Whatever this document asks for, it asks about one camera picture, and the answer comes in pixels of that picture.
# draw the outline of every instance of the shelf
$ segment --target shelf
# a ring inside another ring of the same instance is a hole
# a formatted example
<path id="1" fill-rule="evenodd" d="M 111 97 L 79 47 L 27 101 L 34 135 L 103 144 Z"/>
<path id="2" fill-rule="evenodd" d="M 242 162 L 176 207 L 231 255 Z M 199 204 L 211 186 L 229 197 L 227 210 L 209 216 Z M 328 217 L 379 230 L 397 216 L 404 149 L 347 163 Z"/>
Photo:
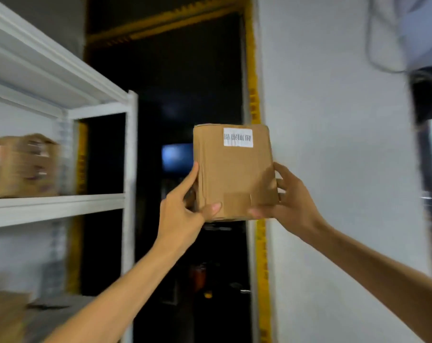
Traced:
<path id="1" fill-rule="evenodd" d="M 0 85 L 65 109 L 128 103 L 127 92 L 1 3 Z"/>
<path id="2" fill-rule="evenodd" d="M 0 227 L 124 208 L 124 194 L 0 198 Z"/>

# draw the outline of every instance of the blurred cardboard box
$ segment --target blurred cardboard box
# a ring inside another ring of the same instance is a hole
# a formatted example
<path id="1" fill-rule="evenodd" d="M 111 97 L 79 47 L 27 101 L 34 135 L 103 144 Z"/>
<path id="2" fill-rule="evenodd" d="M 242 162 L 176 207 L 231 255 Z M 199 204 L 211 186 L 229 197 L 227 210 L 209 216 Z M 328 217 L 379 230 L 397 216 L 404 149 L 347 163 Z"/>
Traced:
<path id="1" fill-rule="evenodd" d="M 248 208 L 278 203 L 268 127 L 198 125 L 193 147 L 200 165 L 197 208 L 222 202 L 214 220 L 249 220 Z"/>
<path id="2" fill-rule="evenodd" d="M 0 138 L 0 197 L 56 196 L 59 145 L 41 135 Z"/>
<path id="3" fill-rule="evenodd" d="M 0 343 L 22 342 L 28 294 L 0 291 Z"/>

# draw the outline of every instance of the left hand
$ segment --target left hand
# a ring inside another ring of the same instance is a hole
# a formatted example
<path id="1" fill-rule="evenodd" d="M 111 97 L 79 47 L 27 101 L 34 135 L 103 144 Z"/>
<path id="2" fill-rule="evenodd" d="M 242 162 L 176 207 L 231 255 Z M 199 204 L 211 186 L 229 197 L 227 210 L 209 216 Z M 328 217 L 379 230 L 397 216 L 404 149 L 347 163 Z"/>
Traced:
<path id="1" fill-rule="evenodd" d="M 197 213 L 186 209 L 183 199 L 194 184 L 197 174 L 198 163 L 194 162 L 189 175 L 160 205 L 159 232 L 154 246 L 177 252 L 179 257 L 195 242 L 203 223 L 215 216 L 222 207 L 219 202 L 208 204 Z"/>

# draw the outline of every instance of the screen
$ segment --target screen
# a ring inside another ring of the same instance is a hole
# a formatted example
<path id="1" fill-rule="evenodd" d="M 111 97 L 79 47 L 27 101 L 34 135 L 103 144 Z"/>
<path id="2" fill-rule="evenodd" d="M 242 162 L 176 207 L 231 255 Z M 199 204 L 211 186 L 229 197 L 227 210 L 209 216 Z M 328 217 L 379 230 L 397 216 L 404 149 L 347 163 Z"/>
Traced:
<path id="1" fill-rule="evenodd" d="M 193 165 L 193 144 L 167 144 L 162 146 L 163 172 L 175 175 L 187 175 Z"/>

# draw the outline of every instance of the forearm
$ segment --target forearm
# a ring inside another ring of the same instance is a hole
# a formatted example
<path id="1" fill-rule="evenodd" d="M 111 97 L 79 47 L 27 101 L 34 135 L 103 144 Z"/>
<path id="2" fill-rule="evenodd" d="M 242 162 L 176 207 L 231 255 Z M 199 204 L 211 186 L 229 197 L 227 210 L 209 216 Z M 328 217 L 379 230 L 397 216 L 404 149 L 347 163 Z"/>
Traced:
<path id="1" fill-rule="evenodd" d="M 432 343 L 432 278 L 328 225 L 307 242 L 353 277 L 427 343 Z"/>
<path id="2" fill-rule="evenodd" d="M 117 342 L 178 257 L 172 250 L 153 247 L 133 269 L 69 319 L 45 343 Z"/>

